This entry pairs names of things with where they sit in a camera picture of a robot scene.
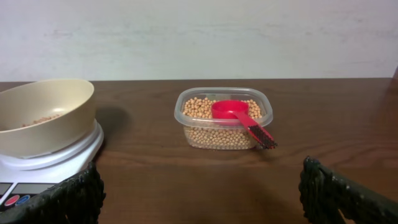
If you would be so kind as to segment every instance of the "white wall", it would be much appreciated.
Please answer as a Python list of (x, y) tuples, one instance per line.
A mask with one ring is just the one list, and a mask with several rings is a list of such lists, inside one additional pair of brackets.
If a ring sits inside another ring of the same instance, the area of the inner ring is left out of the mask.
[(0, 81), (391, 77), (397, 0), (0, 0)]

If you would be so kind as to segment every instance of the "white kitchen scale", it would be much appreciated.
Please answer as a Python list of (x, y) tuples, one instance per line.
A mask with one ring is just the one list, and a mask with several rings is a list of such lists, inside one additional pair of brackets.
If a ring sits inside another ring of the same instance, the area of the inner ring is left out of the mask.
[(51, 154), (30, 159), (0, 155), (0, 213), (85, 169), (103, 139), (104, 132), (95, 121), (92, 131)]

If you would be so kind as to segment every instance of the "wooden table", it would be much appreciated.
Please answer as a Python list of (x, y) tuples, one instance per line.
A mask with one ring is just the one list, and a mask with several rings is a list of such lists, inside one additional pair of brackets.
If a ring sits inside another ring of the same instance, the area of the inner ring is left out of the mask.
[[(1, 83), (5, 90), (20, 83)], [(174, 119), (198, 86), (265, 93), (272, 151), (190, 147)], [(398, 200), (398, 80), (95, 82), (108, 194), (100, 223), (307, 223), (298, 184), (307, 155)]]

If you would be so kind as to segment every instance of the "red measuring scoop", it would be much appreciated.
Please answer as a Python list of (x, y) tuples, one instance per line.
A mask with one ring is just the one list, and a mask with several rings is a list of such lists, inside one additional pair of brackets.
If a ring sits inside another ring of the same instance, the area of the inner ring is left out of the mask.
[(216, 119), (236, 119), (243, 124), (255, 140), (265, 149), (273, 149), (277, 145), (274, 138), (255, 120), (248, 116), (249, 105), (239, 100), (223, 100), (213, 103), (211, 115)]

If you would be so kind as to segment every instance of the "clear plastic container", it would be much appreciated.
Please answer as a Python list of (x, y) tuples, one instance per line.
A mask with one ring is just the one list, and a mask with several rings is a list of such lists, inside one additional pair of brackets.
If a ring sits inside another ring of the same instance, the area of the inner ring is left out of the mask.
[(245, 130), (238, 119), (213, 119), (209, 117), (194, 117), (187, 115), (190, 107), (193, 110), (198, 99), (205, 102), (206, 111), (211, 108), (211, 103), (220, 100), (252, 100), (259, 109), (258, 118), (255, 118), (261, 126), (268, 125), (272, 119), (272, 107), (267, 97), (260, 91), (250, 88), (192, 88), (185, 90), (178, 97), (175, 104), (174, 117), (183, 125), (185, 137), (189, 145), (203, 149), (250, 149), (256, 146), (256, 141)]

